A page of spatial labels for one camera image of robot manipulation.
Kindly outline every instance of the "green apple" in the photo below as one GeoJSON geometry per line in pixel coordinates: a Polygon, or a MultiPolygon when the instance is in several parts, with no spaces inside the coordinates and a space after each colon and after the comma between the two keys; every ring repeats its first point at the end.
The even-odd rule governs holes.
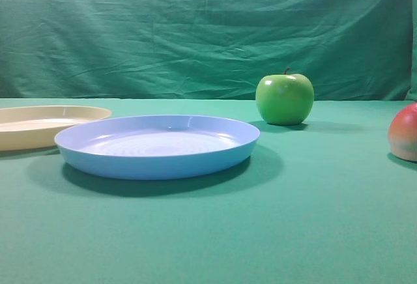
{"type": "Polygon", "coordinates": [[[280,126],[302,123],[314,103],[314,89],[302,74],[272,74],[265,76],[256,88],[256,105],[268,124],[280,126]]]}

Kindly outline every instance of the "green fabric backdrop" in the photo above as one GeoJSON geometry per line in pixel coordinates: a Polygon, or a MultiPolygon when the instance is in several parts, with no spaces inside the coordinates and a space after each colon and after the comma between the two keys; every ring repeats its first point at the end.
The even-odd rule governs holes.
{"type": "Polygon", "coordinates": [[[415,59],[412,0],[0,0],[3,98],[253,99],[290,66],[317,100],[398,100],[415,59]]]}

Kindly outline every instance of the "table surface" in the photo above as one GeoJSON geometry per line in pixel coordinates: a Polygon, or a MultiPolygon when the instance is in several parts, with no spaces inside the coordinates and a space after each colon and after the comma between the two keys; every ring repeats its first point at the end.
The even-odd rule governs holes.
{"type": "Polygon", "coordinates": [[[0,152],[0,282],[415,284],[417,164],[387,140],[409,103],[315,102],[285,128],[254,101],[0,100],[213,115],[262,132],[247,162],[167,182],[86,175],[56,148],[0,152]]]}

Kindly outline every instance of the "green cloth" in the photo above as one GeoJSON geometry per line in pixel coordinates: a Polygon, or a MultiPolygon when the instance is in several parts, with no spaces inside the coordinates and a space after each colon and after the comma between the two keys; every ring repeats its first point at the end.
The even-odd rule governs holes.
{"type": "Polygon", "coordinates": [[[252,100],[290,66],[401,100],[411,38],[412,0],[0,0],[0,97],[252,100]]]}
{"type": "Polygon", "coordinates": [[[264,124],[254,101],[0,104],[213,115],[262,132],[248,162],[168,182],[85,175],[56,149],[0,152],[2,283],[417,282],[417,167],[386,137],[408,102],[315,102],[304,129],[264,124]]]}

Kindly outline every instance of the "beige plate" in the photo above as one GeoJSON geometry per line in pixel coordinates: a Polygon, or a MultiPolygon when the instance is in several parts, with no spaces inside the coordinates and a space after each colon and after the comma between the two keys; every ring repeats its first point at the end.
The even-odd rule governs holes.
{"type": "Polygon", "coordinates": [[[105,119],[111,111],[87,106],[34,106],[0,109],[0,150],[55,146],[55,134],[76,124],[105,119]]]}

